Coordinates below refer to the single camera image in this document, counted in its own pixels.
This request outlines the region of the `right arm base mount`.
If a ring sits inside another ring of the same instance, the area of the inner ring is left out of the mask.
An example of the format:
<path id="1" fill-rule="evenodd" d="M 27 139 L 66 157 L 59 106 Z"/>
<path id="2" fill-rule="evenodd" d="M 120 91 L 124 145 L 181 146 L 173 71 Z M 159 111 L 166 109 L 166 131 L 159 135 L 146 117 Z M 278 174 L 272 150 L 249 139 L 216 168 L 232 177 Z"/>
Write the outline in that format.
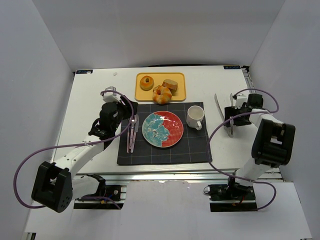
<path id="1" fill-rule="evenodd" d="M 248 190 L 231 192 L 227 184 L 210 184 L 203 189 L 209 197 L 212 213 L 257 212 L 256 195 L 253 187 Z"/>

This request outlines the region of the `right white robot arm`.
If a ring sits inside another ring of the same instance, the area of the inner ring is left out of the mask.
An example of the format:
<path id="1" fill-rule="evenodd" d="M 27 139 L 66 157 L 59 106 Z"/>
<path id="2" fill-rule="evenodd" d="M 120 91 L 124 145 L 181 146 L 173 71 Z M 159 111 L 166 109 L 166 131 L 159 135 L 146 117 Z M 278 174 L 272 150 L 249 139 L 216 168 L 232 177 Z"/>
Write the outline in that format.
<path id="1" fill-rule="evenodd" d="M 224 124 L 229 137 L 234 127 L 255 125 L 257 133 L 251 149 L 251 158 L 230 177 L 226 191 L 234 196 L 250 191 L 253 182 L 266 171 L 287 165 L 291 159 L 296 128 L 277 120 L 263 109 L 263 96 L 251 93 L 230 95 L 231 106 L 224 108 Z"/>

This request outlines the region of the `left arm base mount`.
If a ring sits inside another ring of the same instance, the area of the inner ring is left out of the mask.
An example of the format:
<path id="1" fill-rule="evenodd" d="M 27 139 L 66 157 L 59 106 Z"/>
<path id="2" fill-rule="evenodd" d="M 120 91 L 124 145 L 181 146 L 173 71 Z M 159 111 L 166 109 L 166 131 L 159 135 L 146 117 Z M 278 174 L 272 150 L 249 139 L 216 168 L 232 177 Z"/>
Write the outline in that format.
<path id="1" fill-rule="evenodd" d="M 86 174 L 72 180 L 74 209 L 120 210 L 126 198 L 124 185 L 107 184 L 97 174 Z"/>

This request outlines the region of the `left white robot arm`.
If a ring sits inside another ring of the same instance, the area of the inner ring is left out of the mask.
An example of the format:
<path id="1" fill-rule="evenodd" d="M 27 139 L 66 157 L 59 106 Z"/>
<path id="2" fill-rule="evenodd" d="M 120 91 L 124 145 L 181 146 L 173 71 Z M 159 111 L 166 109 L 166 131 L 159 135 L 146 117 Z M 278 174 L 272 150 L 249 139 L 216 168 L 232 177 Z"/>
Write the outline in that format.
<path id="1" fill-rule="evenodd" d="M 120 102 L 103 104 L 81 146 L 52 163 L 45 161 L 39 166 L 31 198 L 57 213 L 63 212 L 74 199 L 103 199 L 106 181 L 101 176 L 75 176 L 111 144 L 119 125 L 137 113 L 138 105 L 124 98 Z"/>

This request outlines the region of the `sliced bread piece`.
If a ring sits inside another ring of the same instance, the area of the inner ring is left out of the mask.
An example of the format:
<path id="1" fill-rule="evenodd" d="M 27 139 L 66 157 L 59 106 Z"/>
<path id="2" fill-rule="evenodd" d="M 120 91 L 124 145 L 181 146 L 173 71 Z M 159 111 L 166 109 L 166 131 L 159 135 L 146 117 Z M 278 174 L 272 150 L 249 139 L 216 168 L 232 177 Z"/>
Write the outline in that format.
<path id="1" fill-rule="evenodd" d="M 178 89 L 178 83 L 172 79 L 165 79 L 162 82 L 162 86 L 168 88 L 174 95 Z"/>

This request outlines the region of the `metal food tongs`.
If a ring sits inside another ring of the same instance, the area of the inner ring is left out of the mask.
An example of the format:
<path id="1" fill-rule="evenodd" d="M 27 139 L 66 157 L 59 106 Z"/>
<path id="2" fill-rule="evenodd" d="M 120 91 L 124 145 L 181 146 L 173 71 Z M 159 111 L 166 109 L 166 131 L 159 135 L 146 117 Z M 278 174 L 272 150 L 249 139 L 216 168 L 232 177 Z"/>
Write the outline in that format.
<path id="1" fill-rule="evenodd" d="M 214 94 L 214 100 L 215 100 L 215 104 L 216 104 L 216 107 L 218 109 L 218 112 L 219 112 L 219 115 L 220 115 L 220 118 L 221 120 L 224 122 L 225 121 L 225 116 L 223 114 L 223 111 L 220 107 L 220 104 L 219 104 L 219 100 L 218 100 L 218 96 L 217 94 L 215 93 Z M 231 120 L 230 122 L 230 126 L 224 126 L 224 130 L 226 131 L 227 135 L 230 137 L 230 138 L 233 138 L 234 137 L 234 121 Z"/>

